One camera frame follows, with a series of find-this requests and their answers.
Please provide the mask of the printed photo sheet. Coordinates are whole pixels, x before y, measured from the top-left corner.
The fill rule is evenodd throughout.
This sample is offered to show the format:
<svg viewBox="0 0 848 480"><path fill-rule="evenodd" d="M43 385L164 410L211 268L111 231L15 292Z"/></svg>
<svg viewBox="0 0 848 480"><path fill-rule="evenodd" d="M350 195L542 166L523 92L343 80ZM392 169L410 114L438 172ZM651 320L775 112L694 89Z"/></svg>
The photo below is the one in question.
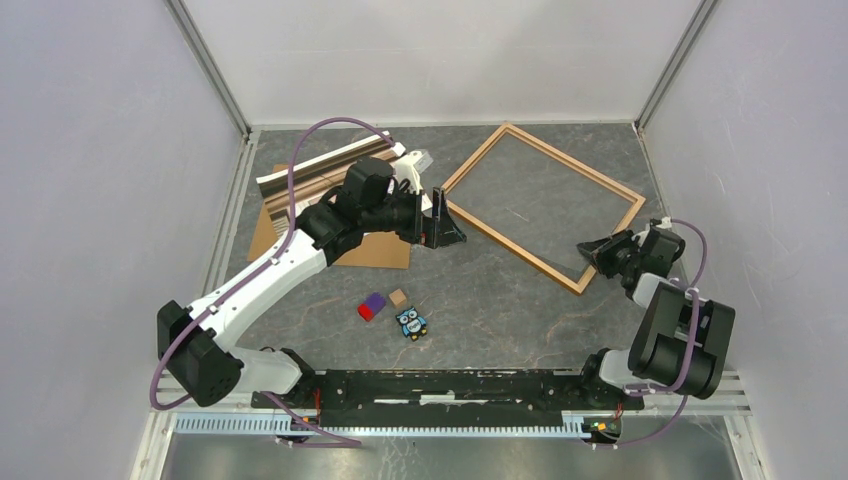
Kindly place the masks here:
<svg viewBox="0 0 848 480"><path fill-rule="evenodd" d="M331 187L341 185L347 170L357 160L375 158L392 165L405 152L402 144L390 147L380 136L372 135L298 163L293 169L295 204L300 207L309 205ZM287 168L258 177L256 182L272 227L279 237L283 237L290 223Z"/></svg>

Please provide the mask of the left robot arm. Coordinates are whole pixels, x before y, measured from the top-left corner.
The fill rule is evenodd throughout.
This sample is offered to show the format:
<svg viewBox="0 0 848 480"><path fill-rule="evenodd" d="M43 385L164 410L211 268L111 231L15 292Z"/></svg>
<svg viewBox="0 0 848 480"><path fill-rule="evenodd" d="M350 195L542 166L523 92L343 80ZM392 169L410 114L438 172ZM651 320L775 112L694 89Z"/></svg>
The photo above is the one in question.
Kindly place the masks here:
<svg viewBox="0 0 848 480"><path fill-rule="evenodd" d="M169 410L188 400L208 407L240 387L271 391L290 407L306 405L314 381L292 355L240 353L238 339L294 287L358 248L368 234L393 233L430 249L465 242L443 189L433 189L429 209L424 197L390 163L360 158L341 184L292 219L281 240L227 283L187 306L174 300L163 305L156 314L152 407Z"/></svg>

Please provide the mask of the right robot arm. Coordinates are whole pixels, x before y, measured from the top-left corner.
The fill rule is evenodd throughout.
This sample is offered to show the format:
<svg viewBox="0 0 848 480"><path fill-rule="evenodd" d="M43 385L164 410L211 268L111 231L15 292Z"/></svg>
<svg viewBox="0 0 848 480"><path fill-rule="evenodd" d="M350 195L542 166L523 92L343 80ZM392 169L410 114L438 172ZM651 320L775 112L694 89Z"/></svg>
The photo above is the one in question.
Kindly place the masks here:
<svg viewBox="0 0 848 480"><path fill-rule="evenodd" d="M644 310L629 348L601 349L585 362L577 392L591 408L606 406L618 392L705 400L721 383L736 311L672 277L686 242L670 224L653 220L639 233L625 230L577 246L598 273L619 278L626 297Z"/></svg>

